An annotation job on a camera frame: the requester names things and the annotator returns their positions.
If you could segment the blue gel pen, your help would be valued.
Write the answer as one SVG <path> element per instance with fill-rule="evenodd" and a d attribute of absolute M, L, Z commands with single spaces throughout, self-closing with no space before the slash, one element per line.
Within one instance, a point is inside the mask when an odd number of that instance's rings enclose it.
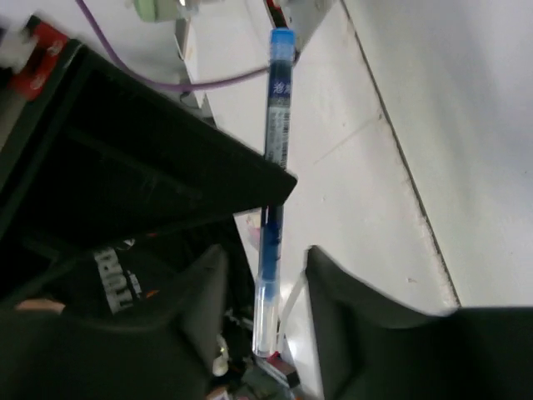
<path fill-rule="evenodd" d="M 285 173 L 287 167 L 295 54 L 296 34 L 286 27 L 274 28 L 270 39 L 264 156 L 280 173 Z M 287 180 L 274 179 L 266 186 L 268 197 L 261 210 L 252 334 L 252 351 L 260 358 L 268 358 L 276 351 L 279 260 L 283 205 L 287 198 L 282 191 L 293 187 Z"/>

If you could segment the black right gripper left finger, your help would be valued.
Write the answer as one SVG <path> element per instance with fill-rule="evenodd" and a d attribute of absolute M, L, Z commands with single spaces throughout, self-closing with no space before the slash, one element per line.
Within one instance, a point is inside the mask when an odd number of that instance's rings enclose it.
<path fill-rule="evenodd" d="M 18 309 L 76 266 L 62 262 L 2 300 L 2 398 L 205 398 L 225 311 L 222 247 L 208 248 L 158 294 L 110 318 Z"/>

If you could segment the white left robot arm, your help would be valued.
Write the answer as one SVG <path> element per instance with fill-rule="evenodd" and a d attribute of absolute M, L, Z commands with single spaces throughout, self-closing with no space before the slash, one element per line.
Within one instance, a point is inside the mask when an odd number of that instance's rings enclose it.
<path fill-rule="evenodd" d="M 283 203 L 296 179 L 37 16 L 1 75 L 1 293 L 55 261 Z"/>

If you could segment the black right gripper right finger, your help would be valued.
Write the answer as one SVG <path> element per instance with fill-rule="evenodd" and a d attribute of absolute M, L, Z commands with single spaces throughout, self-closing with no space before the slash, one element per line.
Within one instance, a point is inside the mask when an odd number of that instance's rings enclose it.
<path fill-rule="evenodd" d="M 461 307 L 426 315 L 306 254 L 327 399 L 529 399 L 532 311 Z"/>

